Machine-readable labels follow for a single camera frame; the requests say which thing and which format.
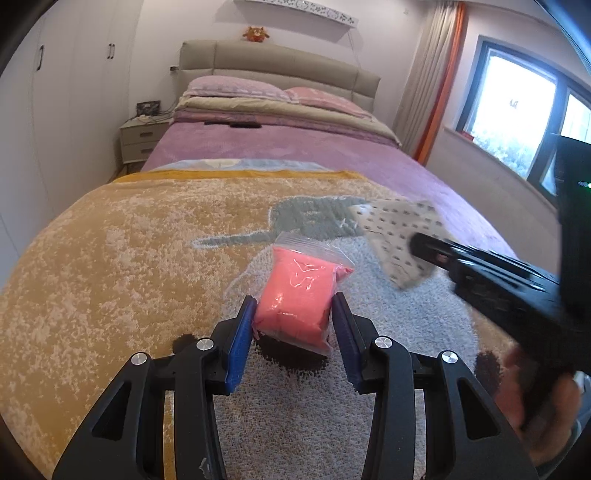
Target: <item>pink pillow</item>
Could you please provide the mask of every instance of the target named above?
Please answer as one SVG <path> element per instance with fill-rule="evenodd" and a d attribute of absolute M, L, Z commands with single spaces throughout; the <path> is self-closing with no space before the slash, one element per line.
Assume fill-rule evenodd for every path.
<path fill-rule="evenodd" d="M 308 87 L 293 87 L 285 91 L 294 103 L 300 105 L 315 106 L 325 110 L 346 113 L 358 118 L 372 118 L 372 114 L 363 110 L 360 106 L 346 98 L 333 95 L 332 93 L 316 90 Z"/>
<path fill-rule="evenodd" d="M 280 88 L 256 80 L 209 75 L 199 77 L 189 84 L 186 96 L 196 97 L 247 97 L 280 100 L 294 103 L 291 97 Z"/>

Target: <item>patterned cloth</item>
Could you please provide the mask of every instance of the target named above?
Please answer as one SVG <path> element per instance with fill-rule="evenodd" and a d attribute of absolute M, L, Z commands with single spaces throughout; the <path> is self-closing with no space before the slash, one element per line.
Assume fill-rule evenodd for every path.
<path fill-rule="evenodd" d="M 408 247 L 417 232 L 434 238 L 451 237 L 431 203 L 395 197 L 350 209 L 365 230 L 382 269 L 398 287 L 413 287 L 433 274 L 435 266 L 412 256 Z"/>

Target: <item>beige headboard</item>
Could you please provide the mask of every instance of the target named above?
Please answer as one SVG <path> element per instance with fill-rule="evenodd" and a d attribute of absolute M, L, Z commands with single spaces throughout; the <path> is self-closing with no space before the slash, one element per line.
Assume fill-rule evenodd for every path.
<path fill-rule="evenodd" d="M 205 75 L 259 80 L 283 90 L 312 87 L 352 100 L 374 111 L 380 78 L 341 61 L 293 48 L 249 41 L 190 40 L 180 54 L 177 96 Z"/>

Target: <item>wall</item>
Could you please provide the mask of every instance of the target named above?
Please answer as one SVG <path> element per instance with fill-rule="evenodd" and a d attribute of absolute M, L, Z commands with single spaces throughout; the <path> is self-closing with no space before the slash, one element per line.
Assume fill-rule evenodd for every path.
<path fill-rule="evenodd" d="M 471 0 L 471 2 L 515 10 L 531 17 L 536 17 L 547 23 L 554 22 L 552 17 L 549 16 L 542 7 L 535 3 L 534 0 Z"/>
<path fill-rule="evenodd" d="M 466 101 L 482 38 L 539 57 L 589 86 L 591 77 L 558 29 L 523 15 L 471 5 L 444 128 L 427 163 L 496 227 L 520 258 L 556 272 L 560 235 L 555 209 L 516 174 L 452 131 Z"/>
<path fill-rule="evenodd" d="M 129 113 L 135 104 L 175 101 L 169 72 L 178 64 L 184 40 L 239 40 L 248 25 L 265 26 L 277 45 L 345 61 L 382 77 L 375 115 L 391 125 L 421 34 L 428 2 L 417 0 L 322 0 L 320 3 L 359 18 L 344 25 L 274 5 L 233 0 L 145 0 L 131 64 Z"/>

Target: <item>curtain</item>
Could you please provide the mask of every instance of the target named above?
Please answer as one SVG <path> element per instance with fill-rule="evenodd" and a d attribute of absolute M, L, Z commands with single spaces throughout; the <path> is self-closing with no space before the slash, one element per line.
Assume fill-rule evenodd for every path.
<path fill-rule="evenodd" d="M 417 149 L 423 142 L 440 96 L 457 31 L 458 14 L 461 10 L 463 15 L 463 9 L 464 5 L 458 2 L 438 2 L 429 12 L 423 28 L 402 102 L 392 126 L 402 142 L 402 150 L 414 158 L 417 158 Z"/>

